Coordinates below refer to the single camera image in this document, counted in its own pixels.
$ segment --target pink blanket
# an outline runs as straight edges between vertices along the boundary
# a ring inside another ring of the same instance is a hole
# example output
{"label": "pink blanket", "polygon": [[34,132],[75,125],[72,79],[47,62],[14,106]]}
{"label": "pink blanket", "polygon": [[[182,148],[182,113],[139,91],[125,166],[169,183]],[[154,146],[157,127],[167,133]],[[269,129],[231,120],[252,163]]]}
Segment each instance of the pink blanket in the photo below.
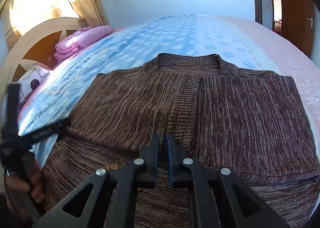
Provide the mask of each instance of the pink blanket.
{"label": "pink blanket", "polygon": [[60,63],[61,61],[69,58],[70,56],[80,52],[84,48],[88,47],[109,35],[112,32],[112,26],[100,26],[96,28],[87,27],[80,29],[72,35],[66,37],[60,41],[55,47],[55,58]]}

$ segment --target hand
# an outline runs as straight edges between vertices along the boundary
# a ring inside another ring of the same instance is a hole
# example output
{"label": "hand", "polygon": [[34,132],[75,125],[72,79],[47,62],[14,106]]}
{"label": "hand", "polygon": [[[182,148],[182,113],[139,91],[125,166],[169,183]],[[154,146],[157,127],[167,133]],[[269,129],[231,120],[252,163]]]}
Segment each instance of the hand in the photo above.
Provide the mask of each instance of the hand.
{"label": "hand", "polygon": [[[30,182],[34,186],[33,190],[31,191],[31,196],[37,203],[42,203],[44,201],[44,193],[42,190],[42,174],[40,167],[35,160],[33,160],[29,172],[31,173],[29,175]],[[23,203],[20,201],[19,192],[29,192],[30,186],[25,181],[12,175],[7,176],[5,181],[7,186],[6,198],[8,208],[13,214],[19,216],[22,220],[27,220],[29,214]]]}

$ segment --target curtain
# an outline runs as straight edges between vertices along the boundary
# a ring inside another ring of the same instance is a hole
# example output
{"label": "curtain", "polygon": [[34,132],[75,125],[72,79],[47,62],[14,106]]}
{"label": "curtain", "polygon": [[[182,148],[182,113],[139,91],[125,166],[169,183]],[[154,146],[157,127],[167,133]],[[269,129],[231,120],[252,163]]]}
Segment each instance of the curtain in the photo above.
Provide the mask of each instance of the curtain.
{"label": "curtain", "polygon": [[12,0],[3,15],[9,50],[30,29],[59,17],[78,17],[80,25],[108,25],[100,0]]}

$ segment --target brown knit cardigan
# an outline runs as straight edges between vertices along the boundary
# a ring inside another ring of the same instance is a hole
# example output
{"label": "brown knit cardigan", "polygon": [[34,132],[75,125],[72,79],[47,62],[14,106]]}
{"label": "brown knit cardigan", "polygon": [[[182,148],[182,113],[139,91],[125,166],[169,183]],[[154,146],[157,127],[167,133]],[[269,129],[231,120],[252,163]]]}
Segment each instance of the brown knit cardigan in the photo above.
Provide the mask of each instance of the brown knit cardigan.
{"label": "brown knit cardigan", "polygon": [[169,185],[166,133],[201,164],[231,168],[292,227],[308,220],[318,197],[319,160],[292,77],[240,69],[216,54],[161,53],[98,74],[71,121],[43,168],[47,210],[96,169],[137,157],[153,132],[158,186],[139,192],[135,227],[190,226],[187,191]]}

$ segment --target silver door handle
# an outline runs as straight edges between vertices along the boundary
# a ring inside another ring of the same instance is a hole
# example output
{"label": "silver door handle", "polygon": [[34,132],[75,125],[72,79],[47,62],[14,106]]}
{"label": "silver door handle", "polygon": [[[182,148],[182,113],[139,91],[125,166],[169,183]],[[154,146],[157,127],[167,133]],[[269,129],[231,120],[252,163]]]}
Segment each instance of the silver door handle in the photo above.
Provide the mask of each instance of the silver door handle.
{"label": "silver door handle", "polygon": [[313,27],[313,18],[310,18],[310,19],[307,18],[307,20],[310,21],[310,27]]}

